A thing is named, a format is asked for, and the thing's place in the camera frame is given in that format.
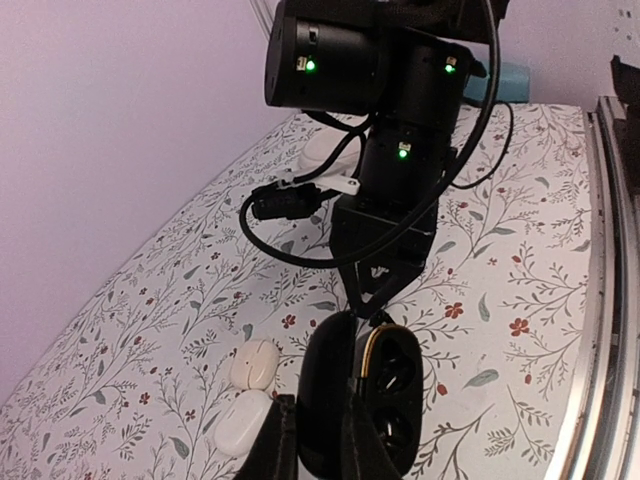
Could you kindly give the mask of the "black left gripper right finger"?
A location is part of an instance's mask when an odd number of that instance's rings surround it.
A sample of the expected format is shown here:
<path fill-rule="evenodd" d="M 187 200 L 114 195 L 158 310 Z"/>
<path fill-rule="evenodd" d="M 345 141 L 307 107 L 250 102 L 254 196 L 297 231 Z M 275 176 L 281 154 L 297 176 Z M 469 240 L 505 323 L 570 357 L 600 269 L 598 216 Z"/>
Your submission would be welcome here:
<path fill-rule="evenodd" d="M 394 456 L 404 438 L 390 420 L 376 423 L 362 398 L 365 380 L 353 381 L 345 397 L 341 419 L 340 467 L 342 479 L 401 479 Z"/>

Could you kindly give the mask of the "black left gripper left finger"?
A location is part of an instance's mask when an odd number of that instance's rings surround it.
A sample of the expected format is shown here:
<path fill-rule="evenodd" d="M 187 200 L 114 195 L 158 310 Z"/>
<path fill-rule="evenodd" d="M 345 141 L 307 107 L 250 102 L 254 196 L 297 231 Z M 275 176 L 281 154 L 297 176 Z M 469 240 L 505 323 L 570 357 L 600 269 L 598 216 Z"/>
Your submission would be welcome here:
<path fill-rule="evenodd" d="M 298 478 L 296 398 L 279 395 L 235 480 L 296 480 Z"/>

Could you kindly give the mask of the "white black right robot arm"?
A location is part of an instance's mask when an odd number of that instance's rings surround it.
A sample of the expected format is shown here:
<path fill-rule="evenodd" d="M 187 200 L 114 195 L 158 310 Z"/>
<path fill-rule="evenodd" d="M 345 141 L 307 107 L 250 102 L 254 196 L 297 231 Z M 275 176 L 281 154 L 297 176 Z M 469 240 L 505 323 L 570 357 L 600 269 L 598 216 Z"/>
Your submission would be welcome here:
<path fill-rule="evenodd" d="M 367 116 L 358 191 L 332 211 L 329 268 L 374 316 L 423 271 L 440 196 L 495 103 L 504 1 L 281 1 L 265 100 L 326 121 Z"/>

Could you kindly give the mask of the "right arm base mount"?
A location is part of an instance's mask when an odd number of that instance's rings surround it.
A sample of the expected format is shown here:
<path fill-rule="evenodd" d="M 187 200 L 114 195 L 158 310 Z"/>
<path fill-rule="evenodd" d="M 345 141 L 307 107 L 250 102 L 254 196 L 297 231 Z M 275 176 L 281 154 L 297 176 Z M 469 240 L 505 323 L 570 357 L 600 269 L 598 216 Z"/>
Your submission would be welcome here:
<path fill-rule="evenodd" d="M 618 100 L 627 107 L 628 114 L 632 117 L 639 117 L 639 68 L 624 63 L 619 55 L 613 56 L 610 66 Z"/>

